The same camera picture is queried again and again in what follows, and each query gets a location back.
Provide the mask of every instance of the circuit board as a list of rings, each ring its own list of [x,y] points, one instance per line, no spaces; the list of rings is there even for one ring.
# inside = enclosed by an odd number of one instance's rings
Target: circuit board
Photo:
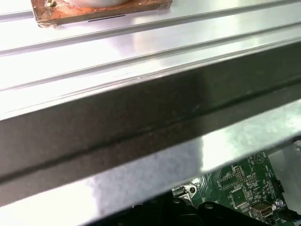
[[[283,191],[275,188],[275,182],[277,179],[269,158],[265,152],[260,152],[214,173],[196,178],[186,185],[197,188],[191,199],[195,207],[203,202],[216,202],[264,221],[250,207],[262,201],[273,203],[276,199],[283,200],[286,205],[281,193]],[[279,219],[277,212],[273,213],[273,218],[274,225],[294,225],[293,222]]]

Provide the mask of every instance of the copper plate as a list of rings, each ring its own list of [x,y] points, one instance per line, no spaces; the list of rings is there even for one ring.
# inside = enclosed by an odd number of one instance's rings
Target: copper plate
[[[131,0],[109,8],[86,8],[63,0],[31,0],[33,13],[42,27],[68,24],[102,17],[119,16],[154,9],[167,9],[172,0]]]

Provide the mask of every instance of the electronic component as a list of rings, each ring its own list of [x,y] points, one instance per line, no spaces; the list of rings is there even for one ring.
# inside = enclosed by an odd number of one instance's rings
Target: electronic component
[[[244,181],[244,174],[243,174],[241,166],[234,167],[234,171],[236,173],[236,176],[237,176],[239,182],[243,182]]]
[[[219,184],[222,190],[230,188],[238,183],[237,178],[234,174],[227,176],[219,180]]]
[[[253,176],[251,176],[251,177],[249,177],[249,178],[246,179],[246,184],[247,184],[247,185],[251,185],[251,184],[253,184],[254,182],[256,182],[256,180],[257,180],[256,176],[253,175]]]
[[[202,175],[187,184],[197,188],[198,192],[191,198],[195,207],[204,202],[215,202],[270,226],[294,226],[293,222],[286,222],[277,215],[286,207],[283,187],[265,152]]]
[[[246,203],[246,196],[243,188],[238,188],[232,192],[230,192],[234,208],[237,209]]]
[[[266,218],[273,214],[273,208],[271,205],[265,202],[258,202],[250,207],[252,211],[257,213],[260,217]]]
[[[281,184],[280,180],[273,180],[272,185],[273,185],[276,192],[280,192],[280,193],[284,192],[284,189],[282,187],[282,184]]]

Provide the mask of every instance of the shiny aluminum surface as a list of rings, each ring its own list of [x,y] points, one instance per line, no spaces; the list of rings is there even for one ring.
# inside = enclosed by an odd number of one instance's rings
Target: shiny aluminum surface
[[[291,134],[300,132],[300,123],[301,100],[298,100],[159,153],[2,207],[0,225],[83,225],[140,203],[200,173],[288,139]]]
[[[0,9],[0,119],[284,45],[297,41],[301,28],[296,0],[175,0],[168,11],[57,29],[19,19],[29,16],[27,4],[13,8]]]
[[[68,3],[84,7],[112,7],[121,5],[129,0],[64,0]]]
[[[300,9],[298,0],[174,0],[169,11],[41,29],[29,1],[6,1],[0,120],[299,41]],[[2,207],[0,225],[74,226],[103,218],[299,132],[300,110],[296,101]]]

